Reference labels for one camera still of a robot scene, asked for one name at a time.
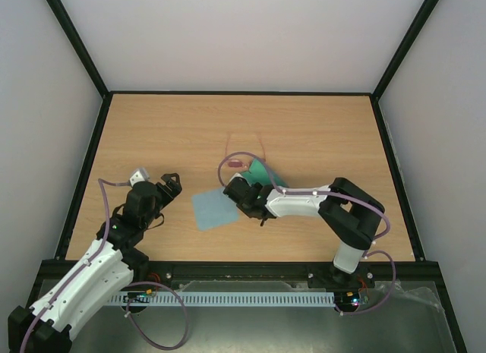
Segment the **grey-green glasses case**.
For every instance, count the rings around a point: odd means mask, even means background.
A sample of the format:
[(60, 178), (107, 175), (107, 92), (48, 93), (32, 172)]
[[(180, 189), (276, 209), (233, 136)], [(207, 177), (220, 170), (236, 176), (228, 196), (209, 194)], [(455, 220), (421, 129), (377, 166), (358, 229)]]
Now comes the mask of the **grey-green glasses case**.
[[(270, 173), (273, 176), (274, 183), (282, 188), (287, 188), (288, 185), (274, 172)], [(257, 159), (253, 159), (248, 167), (247, 171), (241, 173), (241, 176), (249, 183), (259, 183), (263, 186), (272, 185), (269, 173), (265, 169), (264, 165)]]

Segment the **blue cleaning cloth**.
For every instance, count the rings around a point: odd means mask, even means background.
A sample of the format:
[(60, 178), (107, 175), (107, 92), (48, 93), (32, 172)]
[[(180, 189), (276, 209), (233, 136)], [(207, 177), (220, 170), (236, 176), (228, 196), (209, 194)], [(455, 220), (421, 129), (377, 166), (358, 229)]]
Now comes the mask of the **blue cleaning cloth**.
[(217, 188), (192, 196), (194, 217), (200, 231), (207, 231), (238, 221), (238, 208), (223, 193), (223, 190), (224, 188)]

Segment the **pink sunglasses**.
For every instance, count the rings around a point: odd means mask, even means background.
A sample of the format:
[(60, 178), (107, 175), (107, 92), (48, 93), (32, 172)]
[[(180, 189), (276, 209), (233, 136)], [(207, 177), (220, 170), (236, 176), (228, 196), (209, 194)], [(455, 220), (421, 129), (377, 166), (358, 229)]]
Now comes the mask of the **pink sunglasses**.
[(226, 137), (224, 157), (225, 166), (230, 169), (248, 170), (254, 158), (248, 154), (266, 160), (266, 150), (260, 133), (229, 132)]

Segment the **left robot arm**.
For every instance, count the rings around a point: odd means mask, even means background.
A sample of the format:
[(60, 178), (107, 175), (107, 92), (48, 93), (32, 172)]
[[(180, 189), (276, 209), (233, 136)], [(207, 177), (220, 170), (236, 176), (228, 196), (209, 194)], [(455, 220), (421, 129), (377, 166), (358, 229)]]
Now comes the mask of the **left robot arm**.
[(41, 298), (29, 307), (16, 307), (8, 316), (11, 352), (68, 352), (84, 325), (123, 288), (162, 288), (148, 273), (149, 258), (136, 246), (153, 221), (164, 222), (163, 208), (182, 191), (176, 173), (157, 183), (145, 169), (125, 182), (125, 202), (111, 210), (84, 255)]

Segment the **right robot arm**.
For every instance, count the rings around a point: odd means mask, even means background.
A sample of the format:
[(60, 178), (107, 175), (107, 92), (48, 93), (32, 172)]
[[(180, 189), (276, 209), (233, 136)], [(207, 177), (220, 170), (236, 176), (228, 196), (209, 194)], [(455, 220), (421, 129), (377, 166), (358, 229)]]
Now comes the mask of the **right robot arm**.
[(319, 188), (283, 188), (250, 184), (235, 175), (223, 193), (261, 225), (287, 216), (319, 216), (339, 239), (333, 265), (324, 275), (325, 282), (339, 287), (352, 284), (361, 259), (373, 242), (390, 230), (384, 206), (346, 178), (336, 178)]

